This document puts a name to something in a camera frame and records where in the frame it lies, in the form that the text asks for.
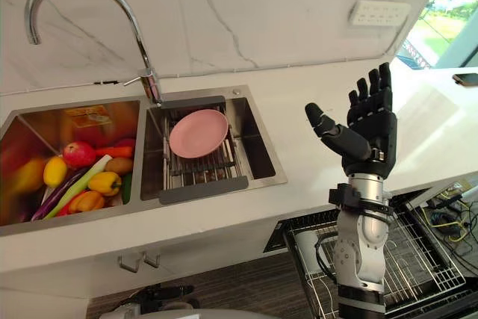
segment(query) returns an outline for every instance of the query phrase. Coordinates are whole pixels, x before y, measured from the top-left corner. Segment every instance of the kitchen sink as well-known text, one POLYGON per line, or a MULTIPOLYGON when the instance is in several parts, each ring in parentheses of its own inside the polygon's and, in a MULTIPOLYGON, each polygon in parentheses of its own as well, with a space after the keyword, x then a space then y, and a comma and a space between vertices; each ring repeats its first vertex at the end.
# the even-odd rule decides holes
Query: kitchen sink
POLYGON ((0 235, 287 181, 247 86, 166 93, 161 107, 152 107, 145 96, 136 96, 13 111, 1 127, 0 138, 0 235), (169 133, 183 116, 203 108, 226 115, 227 137, 219 149, 204 158, 179 158, 170 151, 169 133), (17 191, 15 182, 25 164, 59 155, 73 141, 98 148, 126 138, 136 139, 131 200, 127 204, 120 200, 97 211, 29 221, 45 197, 46 186, 17 191))
POLYGON ((248 87, 191 91, 173 98, 160 108, 148 110, 142 200, 159 198, 162 205, 169 205, 285 182, 248 87), (184 116, 205 108, 226 115, 226 139, 204 158, 176 156, 169 148, 171 129, 184 116))

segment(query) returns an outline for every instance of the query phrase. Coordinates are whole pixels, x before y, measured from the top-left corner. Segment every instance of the window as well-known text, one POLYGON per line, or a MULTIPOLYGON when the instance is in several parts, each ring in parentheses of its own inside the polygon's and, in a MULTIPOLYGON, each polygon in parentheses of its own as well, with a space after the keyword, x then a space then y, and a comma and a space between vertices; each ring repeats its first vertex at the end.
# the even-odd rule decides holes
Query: window
POLYGON ((429 0, 397 53, 412 69, 476 66, 478 0, 429 0))

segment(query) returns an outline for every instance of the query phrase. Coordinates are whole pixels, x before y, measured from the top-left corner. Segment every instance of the smartphone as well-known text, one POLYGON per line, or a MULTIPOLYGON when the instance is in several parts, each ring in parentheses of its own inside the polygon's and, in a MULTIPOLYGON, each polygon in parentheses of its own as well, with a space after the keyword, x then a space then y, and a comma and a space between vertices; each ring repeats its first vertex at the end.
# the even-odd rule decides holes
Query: smartphone
POLYGON ((455 74, 453 80, 463 86, 478 86, 478 74, 455 74))

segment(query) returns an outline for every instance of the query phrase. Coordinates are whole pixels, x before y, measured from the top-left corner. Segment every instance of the wire dish basket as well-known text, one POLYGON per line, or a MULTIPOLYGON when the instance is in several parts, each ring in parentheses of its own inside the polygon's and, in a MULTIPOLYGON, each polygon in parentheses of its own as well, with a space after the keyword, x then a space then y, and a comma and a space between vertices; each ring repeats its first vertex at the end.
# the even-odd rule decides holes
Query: wire dish basket
MULTIPOLYGON (((428 227, 418 222, 419 218, 404 210, 394 214, 394 221, 389 227, 388 241, 384 246, 384 300, 388 318, 400 316, 399 311, 405 308, 465 284, 465 278, 459 269, 443 247, 433 240, 428 227)), ((290 239, 293 240, 296 262, 299 262, 303 269, 300 274, 312 314, 315 318, 338 318, 336 285, 323 271, 311 273, 306 267, 300 248, 295 244, 295 236, 305 230, 314 231, 317 237, 329 237, 327 241, 322 241, 320 246, 322 255, 326 258, 324 262, 335 274, 333 250, 337 238, 336 221, 334 219, 312 226, 293 226, 286 235, 289 243, 290 239)))
MULTIPOLYGON (((225 113, 223 106, 210 107, 225 113)), ((196 185, 231 179, 242 176, 240 163, 235 152, 234 141, 229 126, 228 133, 218 149, 201 158, 180 158, 170 150, 170 133, 176 123, 195 110, 174 110, 164 118, 164 158, 163 189, 164 191, 184 186, 196 185)))

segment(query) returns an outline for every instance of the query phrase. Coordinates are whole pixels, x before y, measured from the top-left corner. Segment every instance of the robotic arm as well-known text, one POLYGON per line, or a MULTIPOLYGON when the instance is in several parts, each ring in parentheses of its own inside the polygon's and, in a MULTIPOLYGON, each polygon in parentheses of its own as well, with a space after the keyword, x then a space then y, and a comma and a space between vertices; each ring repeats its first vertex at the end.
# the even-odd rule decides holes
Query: robotic arm
POLYGON ((383 181, 395 165, 397 118, 392 112, 388 63, 357 81, 349 93, 345 127, 335 124, 314 103, 305 107, 318 137, 342 156, 349 183, 330 190, 329 202, 340 208, 334 263, 341 318, 384 318, 383 300, 388 217, 392 208, 383 181))

